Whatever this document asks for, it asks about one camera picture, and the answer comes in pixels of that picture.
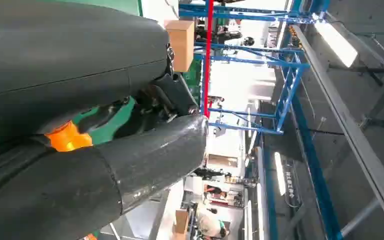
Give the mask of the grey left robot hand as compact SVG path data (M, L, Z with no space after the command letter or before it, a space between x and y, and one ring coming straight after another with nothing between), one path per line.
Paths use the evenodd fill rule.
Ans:
M202 165L176 56L153 19L0 0L0 240L82 240Z

